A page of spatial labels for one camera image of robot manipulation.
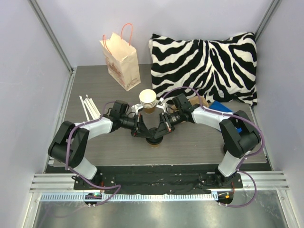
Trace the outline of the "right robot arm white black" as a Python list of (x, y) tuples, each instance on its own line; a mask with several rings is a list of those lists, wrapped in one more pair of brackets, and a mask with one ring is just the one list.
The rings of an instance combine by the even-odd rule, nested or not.
[(259, 144), (264, 146), (261, 130), (253, 124), (245, 112), (219, 112), (198, 104), (192, 105), (184, 94), (173, 98), (178, 110), (160, 114), (158, 128), (153, 139), (157, 140), (174, 131), (174, 126), (184, 121), (204, 124), (221, 132), (224, 141), (225, 156), (215, 169), (214, 181), (221, 188), (228, 186), (245, 158)]

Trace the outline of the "black plastic cup lid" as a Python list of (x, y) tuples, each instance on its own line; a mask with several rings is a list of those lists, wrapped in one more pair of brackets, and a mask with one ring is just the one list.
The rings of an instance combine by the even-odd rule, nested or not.
[(154, 127), (154, 128), (150, 128), (149, 129), (149, 133), (151, 133), (152, 134), (152, 138), (150, 138), (150, 140), (151, 141), (163, 141), (163, 136), (161, 136), (161, 137), (159, 137), (159, 138), (155, 138), (154, 136), (155, 136), (155, 134), (156, 134), (156, 131), (157, 131), (157, 128), (156, 127)]

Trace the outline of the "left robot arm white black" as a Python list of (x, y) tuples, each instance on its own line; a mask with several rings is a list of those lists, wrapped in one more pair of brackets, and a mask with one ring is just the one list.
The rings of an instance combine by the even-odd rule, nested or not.
[(109, 114), (103, 114), (95, 120), (82, 123), (64, 121), (48, 148), (48, 155), (79, 175), (90, 189), (113, 189), (102, 187), (100, 171), (85, 158), (85, 151), (89, 140), (119, 128), (131, 130), (133, 137), (153, 138), (141, 114), (135, 113), (133, 117), (129, 117), (129, 107), (126, 102), (116, 100)]

